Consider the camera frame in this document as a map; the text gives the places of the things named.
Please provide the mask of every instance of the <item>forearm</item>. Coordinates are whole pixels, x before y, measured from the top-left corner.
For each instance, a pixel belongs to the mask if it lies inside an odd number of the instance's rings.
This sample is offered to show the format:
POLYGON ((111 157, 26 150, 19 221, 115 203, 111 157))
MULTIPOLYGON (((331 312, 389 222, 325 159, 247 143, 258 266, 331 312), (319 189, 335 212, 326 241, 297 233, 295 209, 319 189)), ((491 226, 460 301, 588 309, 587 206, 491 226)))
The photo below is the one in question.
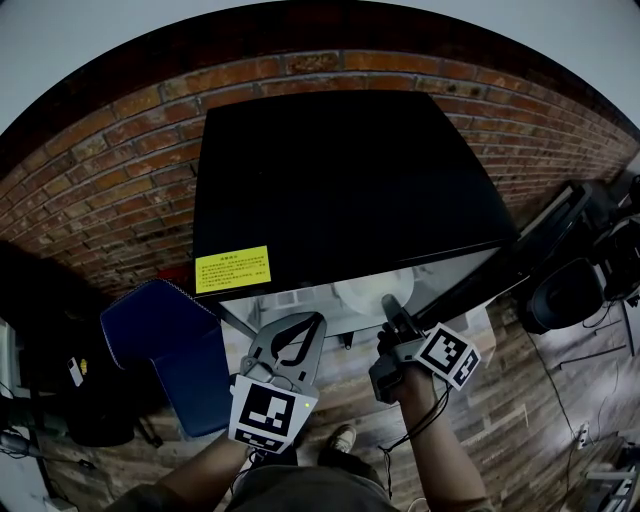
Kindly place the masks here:
MULTIPOLYGON (((436 403, 431 379, 415 378, 400 400, 402 415, 410 430, 436 403)), ((438 503, 475 501, 486 497, 480 473, 456 438, 446 413, 411 440, 425 498, 438 503)))
POLYGON ((210 512, 222 500, 246 461, 247 447, 231 441, 227 432, 186 464, 172 471, 158 485, 171 489, 190 510, 210 512))

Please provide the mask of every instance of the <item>white sneaker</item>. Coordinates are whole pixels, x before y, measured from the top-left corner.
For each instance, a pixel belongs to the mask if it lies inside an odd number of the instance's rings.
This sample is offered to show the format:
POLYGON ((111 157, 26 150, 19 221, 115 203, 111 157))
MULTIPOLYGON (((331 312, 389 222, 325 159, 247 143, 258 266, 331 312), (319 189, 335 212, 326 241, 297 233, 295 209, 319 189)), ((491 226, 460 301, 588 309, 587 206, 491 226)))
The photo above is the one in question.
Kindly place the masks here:
POLYGON ((352 425, 341 425, 327 439, 327 448, 349 453, 356 442, 356 429, 352 425))

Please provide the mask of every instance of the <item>white round object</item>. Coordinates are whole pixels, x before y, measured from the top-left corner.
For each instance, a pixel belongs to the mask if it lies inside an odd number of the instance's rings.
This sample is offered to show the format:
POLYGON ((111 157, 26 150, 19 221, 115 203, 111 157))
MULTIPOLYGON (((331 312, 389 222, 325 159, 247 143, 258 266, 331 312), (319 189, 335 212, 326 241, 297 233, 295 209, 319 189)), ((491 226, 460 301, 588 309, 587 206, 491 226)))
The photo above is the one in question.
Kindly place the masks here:
POLYGON ((404 306, 413 293, 413 270, 403 268, 373 276, 334 283, 342 301, 354 311, 367 316, 384 316, 382 297, 393 295, 404 306))

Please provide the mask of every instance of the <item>yellow sticky note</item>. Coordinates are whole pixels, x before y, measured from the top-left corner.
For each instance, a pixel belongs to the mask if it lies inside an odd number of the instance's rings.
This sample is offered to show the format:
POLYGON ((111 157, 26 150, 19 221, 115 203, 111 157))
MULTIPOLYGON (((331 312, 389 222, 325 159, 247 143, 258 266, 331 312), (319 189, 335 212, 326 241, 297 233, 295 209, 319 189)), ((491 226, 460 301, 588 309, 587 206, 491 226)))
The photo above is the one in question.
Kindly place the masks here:
POLYGON ((196 293, 271 281, 267 246, 196 258, 196 293))

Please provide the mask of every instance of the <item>person's right arm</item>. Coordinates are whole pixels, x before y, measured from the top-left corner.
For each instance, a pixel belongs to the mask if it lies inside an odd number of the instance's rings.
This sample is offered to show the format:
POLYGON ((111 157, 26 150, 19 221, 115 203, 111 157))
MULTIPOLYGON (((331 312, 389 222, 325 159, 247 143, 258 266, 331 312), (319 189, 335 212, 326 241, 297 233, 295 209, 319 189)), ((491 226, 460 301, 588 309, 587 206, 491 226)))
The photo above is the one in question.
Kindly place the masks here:
MULTIPOLYGON (((430 375, 418 367, 405 370, 395 390, 407 430, 437 401, 430 375)), ((411 440, 422 490, 434 512, 471 510, 487 503, 480 473, 453 433, 445 414, 411 440)))

